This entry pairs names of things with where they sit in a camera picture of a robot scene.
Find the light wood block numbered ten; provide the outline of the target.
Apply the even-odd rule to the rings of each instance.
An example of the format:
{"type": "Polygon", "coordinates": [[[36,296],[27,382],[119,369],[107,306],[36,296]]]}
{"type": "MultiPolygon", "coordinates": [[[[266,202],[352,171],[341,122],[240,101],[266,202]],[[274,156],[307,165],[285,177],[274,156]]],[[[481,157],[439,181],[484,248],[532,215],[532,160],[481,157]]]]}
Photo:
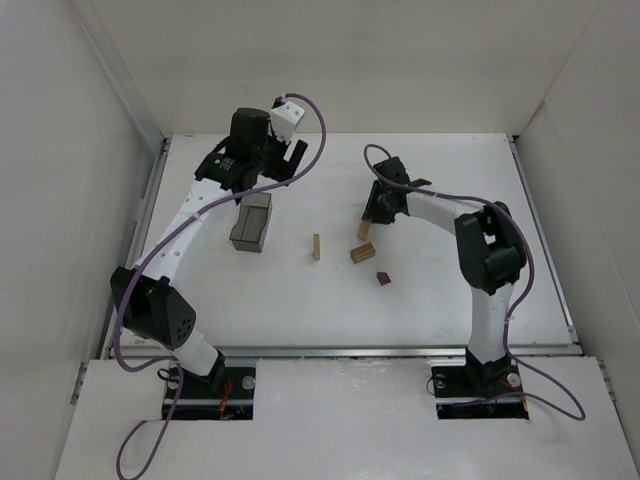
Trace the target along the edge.
{"type": "Polygon", "coordinates": [[[372,221],[370,219],[362,219],[359,223],[357,230],[357,238],[362,241],[367,241],[369,238],[369,232],[372,226],[372,221]]]}

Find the striped tan wood block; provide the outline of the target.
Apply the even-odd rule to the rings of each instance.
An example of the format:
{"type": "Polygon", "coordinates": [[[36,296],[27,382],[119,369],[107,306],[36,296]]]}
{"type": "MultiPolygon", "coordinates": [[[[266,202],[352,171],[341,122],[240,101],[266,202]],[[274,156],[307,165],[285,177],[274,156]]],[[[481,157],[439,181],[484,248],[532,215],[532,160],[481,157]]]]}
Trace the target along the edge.
{"type": "Polygon", "coordinates": [[[360,245],[350,251],[350,258],[354,264],[361,263],[376,255],[376,249],[371,243],[360,245]]]}

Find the light wood block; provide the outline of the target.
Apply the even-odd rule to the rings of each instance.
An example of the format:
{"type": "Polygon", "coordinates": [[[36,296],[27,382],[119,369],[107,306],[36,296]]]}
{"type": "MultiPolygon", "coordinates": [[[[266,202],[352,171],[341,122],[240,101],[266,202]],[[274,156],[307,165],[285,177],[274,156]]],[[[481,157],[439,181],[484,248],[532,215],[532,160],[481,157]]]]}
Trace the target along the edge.
{"type": "Polygon", "coordinates": [[[320,235],[318,233],[314,233],[312,235],[312,258],[314,261],[321,260],[321,245],[320,245],[320,235]]]}

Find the smoky transparent plastic box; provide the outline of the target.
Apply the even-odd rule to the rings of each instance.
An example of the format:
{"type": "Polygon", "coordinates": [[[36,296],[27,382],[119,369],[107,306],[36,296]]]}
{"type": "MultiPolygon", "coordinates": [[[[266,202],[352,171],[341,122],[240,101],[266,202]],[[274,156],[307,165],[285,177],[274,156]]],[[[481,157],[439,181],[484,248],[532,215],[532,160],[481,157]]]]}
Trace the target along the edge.
{"type": "Polygon", "coordinates": [[[266,239],[273,202],[270,193],[243,197],[229,239],[237,251],[261,253],[266,239]]]}

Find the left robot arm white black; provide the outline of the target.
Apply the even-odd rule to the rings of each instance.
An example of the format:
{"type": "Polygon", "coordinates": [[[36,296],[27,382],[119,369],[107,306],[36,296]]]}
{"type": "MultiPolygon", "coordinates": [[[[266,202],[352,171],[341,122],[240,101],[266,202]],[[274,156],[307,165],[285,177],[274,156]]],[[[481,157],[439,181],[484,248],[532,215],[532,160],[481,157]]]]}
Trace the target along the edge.
{"type": "Polygon", "coordinates": [[[238,193],[260,177],[291,179],[308,147],[292,139],[304,109],[278,100],[268,110],[239,108],[230,131],[194,172],[186,198],[154,247],[132,267],[119,267],[110,284],[124,328],[159,344],[208,394],[224,378],[223,355],[198,332],[196,312],[181,290],[209,236],[232,211],[238,193]]]}

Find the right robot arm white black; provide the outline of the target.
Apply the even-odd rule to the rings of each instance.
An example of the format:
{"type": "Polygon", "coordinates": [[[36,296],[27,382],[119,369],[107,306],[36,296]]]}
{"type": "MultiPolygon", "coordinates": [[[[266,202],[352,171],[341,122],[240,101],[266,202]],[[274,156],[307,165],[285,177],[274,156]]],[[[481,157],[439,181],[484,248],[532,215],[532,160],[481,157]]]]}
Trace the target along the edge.
{"type": "Polygon", "coordinates": [[[362,218],[389,225],[397,214],[425,220],[453,235],[458,264],[471,288],[471,335],[462,366],[434,367],[438,398],[493,397],[517,369],[504,342],[507,310],[521,270],[527,263],[520,236],[506,206],[480,206],[448,196],[422,193],[428,182],[412,181],[397,157],[372,166],[376,175],[362,218]]]}

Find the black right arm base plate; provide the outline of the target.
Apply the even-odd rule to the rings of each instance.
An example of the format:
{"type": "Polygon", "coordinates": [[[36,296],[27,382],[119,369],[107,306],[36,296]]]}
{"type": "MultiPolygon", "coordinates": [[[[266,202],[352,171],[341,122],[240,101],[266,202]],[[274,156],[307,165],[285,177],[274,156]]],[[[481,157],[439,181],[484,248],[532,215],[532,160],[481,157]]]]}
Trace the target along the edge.
{"type": "Polygon", "coordinates": [[[473,381],[463,365],[436,365],[431,368],[431,386],[439,420],[528,420],[526,400],[508,393],[522,391],[518,367],[484,383],[473,381]]]}

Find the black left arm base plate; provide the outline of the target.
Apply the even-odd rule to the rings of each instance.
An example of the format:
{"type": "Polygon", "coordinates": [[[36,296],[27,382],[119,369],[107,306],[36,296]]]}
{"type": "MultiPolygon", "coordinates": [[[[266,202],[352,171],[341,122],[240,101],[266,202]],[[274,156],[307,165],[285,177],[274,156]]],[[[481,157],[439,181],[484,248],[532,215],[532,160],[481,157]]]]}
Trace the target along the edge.
{"type": "Polygon", "coordinates": [[[256,365],[226,366],[216,389],[186,372],[178,394],[176,366],[160,368],[157,376],[165,383],[161,418],[166,420],[175,399],[172,420],[182,421],[248,421],[253,419],[256,387],[256,365]]]}

